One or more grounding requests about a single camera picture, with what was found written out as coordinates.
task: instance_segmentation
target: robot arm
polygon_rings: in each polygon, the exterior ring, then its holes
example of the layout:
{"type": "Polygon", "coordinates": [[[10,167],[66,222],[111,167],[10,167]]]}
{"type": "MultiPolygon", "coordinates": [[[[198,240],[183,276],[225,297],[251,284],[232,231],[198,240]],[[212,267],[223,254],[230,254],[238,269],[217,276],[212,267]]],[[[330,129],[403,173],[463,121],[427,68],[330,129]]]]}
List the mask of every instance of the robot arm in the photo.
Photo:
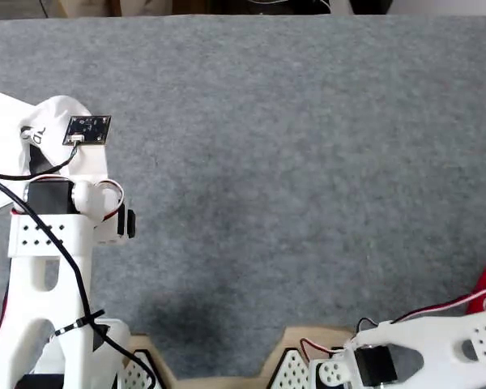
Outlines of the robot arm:
{"type": "Polygon", "coordinates": [[[380,323],[358,332],[331,359],[312,361],[310,374],[311,389],[321,389],[317,380],[324,387],[353,389],[486,387],[486,311],[380,323]],[[467,341],[473,344],[476,358],[465,355],[462,346],[467,341]],[[423,357],[421,369],[404,382],[398,382],[389,344],[416,350],[423,357]]]}

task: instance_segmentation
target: gray carpet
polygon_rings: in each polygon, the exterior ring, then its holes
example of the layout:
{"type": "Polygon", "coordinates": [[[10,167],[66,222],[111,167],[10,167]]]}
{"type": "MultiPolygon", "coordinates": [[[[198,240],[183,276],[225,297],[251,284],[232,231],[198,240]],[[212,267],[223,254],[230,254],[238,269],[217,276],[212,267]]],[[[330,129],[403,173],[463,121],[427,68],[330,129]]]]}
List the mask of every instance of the gray carpet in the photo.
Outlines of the gray carpet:
{"type": "Polygon", "coordinates": [[[486,264],[486,19],[0,22],[0,91],[113,115],[139,234],[96,251],[93,303],[180,377],[255,374],[285,326],[393,318],[486,264]]]}

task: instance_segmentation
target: wooden board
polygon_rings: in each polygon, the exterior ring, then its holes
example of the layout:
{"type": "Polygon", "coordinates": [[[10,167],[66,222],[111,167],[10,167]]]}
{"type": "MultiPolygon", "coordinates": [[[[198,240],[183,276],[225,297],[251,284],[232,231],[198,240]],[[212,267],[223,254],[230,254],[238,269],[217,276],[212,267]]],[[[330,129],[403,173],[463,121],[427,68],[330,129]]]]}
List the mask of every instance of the wooden board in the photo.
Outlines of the wooden board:
{"type": "Polygon", "coordinates": [[[275,346],[256,377],[210,377],[178,380],[148,336],[131,336],[130,350],[146,349],[150,352],[167,389],[266,389],[284,349],[299,348],[300,338],[306,337],[330,348],[342,346],[352,335],[349,330],[343,328],[289,327],[285,330],[283,338],[275,346]]]}

